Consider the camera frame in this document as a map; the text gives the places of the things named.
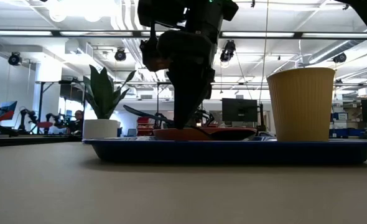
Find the robotic arm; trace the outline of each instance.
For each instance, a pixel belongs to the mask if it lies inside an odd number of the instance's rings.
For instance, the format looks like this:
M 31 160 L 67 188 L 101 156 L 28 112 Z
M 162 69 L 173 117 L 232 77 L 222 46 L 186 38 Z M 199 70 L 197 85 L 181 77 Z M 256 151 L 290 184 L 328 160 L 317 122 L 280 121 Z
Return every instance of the robotic arm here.
M 139 22 L 151 28 L 150 39 L 141 42 L 143 62 L 152 72 L 169 69 L 167 76 L 175 89 L 176 128 L 182 129 L 199 104 L 210 99 L 222 21 L 232 20 L 238 9 L 232 0 L 139 1 Z M 156 24 L 177 30 L 157 39 Z

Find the table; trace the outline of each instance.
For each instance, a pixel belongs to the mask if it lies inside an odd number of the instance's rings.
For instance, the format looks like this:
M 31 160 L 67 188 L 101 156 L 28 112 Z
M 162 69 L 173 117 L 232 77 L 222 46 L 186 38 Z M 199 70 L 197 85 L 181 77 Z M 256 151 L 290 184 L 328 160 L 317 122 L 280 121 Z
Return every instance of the table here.
M 129 166 L 79 142 L 0 147 L 3 223 L 367 223 L 367 163 Z

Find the potted plant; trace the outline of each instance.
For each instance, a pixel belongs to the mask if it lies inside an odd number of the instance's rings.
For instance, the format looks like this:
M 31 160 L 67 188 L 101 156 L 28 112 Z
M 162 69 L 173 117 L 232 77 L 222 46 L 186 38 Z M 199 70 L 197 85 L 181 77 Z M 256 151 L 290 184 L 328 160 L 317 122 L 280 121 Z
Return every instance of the potted plant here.
M 105 68 L 99 73 L 90 65 L 91 79 L 84 77 L 86 87 L 85 98 L 94 109 L 98 119 L 84 120 L 83 139 L 115 138 L 117 137 L 118 122 L 110 120 L 118 103 L 124 99 L 129 89 L 121 93 L 122 87 L 135 75 L 131 72 L 123 85 L 114 90 L 114 83 L 109 78 Z

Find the plastic tray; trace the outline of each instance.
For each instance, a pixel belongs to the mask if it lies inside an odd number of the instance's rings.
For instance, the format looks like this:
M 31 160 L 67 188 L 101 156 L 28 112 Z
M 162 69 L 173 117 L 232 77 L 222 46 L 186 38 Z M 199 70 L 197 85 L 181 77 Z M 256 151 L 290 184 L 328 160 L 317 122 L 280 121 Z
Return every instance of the plastic tray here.
M 358 164 L 367 160 L 367 140 L 329 142 L 157 141 L 153 137 L 87 139 L 104 161 L 168 164 Z

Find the beige paper cup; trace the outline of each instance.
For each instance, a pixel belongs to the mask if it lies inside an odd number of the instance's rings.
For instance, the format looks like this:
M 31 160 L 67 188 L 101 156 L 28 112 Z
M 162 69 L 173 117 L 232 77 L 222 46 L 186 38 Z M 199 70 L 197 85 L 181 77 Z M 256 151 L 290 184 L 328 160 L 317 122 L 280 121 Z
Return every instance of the beige paper cup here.
M 298 68 L 267 78 L 278 141 L 328 141 L 334 74 Z

